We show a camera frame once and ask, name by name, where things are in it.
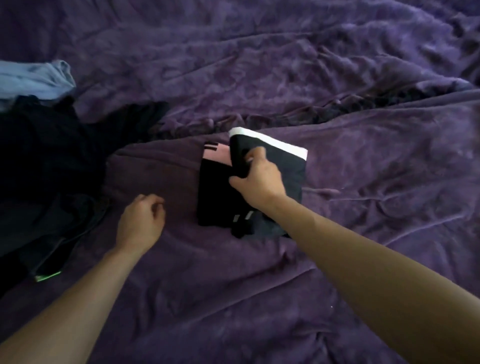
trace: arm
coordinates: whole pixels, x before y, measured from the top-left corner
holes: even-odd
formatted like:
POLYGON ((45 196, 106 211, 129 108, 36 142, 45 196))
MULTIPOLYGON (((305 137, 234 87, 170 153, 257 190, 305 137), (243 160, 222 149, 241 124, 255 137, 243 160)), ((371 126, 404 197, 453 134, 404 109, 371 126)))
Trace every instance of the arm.
POLYGON ((230 183, 275 220, 358 316, 412 363, 480 363, 480 300, 427 267, 287 197, 278 168, 253 149, 230 183))
POLYGON ((128 274, 162 232, 162 204, 158 196, 138 196, 120 219, 115 248, 1 344, 0 363, 86 363, 128 274))

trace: bed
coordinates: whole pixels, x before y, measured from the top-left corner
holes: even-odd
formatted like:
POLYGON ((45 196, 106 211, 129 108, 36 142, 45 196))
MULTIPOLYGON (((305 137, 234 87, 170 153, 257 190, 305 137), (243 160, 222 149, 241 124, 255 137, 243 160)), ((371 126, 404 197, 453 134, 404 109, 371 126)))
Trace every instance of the bed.
POLYGON ((0 59, 72 66, 84 122, 171 105, 150 143, 108 160, 113 207, 62 274, 0 300, 0 340, 99 261, 137 194, 156 193, 165 231, 91 363, 403 363, 292 240, 197 225, 203 144, 234 126, 309 150, 304 205, 480 297, 480 5, 4 0, 0 21, 0 59), (412 90, 427 96, 349 108, 412 90))

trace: person's right arm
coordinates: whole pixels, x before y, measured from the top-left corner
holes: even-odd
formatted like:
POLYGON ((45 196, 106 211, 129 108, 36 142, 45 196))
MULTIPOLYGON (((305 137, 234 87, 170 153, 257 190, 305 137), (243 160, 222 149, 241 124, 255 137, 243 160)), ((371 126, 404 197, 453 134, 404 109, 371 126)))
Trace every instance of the person's right arm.
POLYGON ((355 313, 411 363, 480 363, 480 300, 427 267, 287 197, 280 172, 253 149, 231 185, 275 220, 355 313))

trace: hand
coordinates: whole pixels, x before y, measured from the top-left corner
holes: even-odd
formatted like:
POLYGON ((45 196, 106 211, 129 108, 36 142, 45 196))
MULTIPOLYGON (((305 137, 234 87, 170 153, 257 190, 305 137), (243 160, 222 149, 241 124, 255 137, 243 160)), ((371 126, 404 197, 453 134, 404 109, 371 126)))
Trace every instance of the hand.
POLYGON ((262 211, 276 196, 286 196, 282 175, 277 166, 266 158, 263 147, 252 149, 245 156, 252 160, 247 178, 230 177, 230 185, 240 192, 247 203, 262 211))
POLYGON ((164 202, 155 194, 138 195, 120 218, 116 249, 145 254, 157 242, 165 225, 164 202))

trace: light blue garment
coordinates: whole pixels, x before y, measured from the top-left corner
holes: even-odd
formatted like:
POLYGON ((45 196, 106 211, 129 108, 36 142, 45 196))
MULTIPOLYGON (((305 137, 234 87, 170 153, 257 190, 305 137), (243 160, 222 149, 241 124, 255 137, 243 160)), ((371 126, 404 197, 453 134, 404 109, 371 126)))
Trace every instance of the light blue garment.
POLYGON ((0 111, 5 111, 17 96, 37 96, 57 100, 75 88, 70 65, 61 60, 52 63, 15 63, 0 61, 0 111))

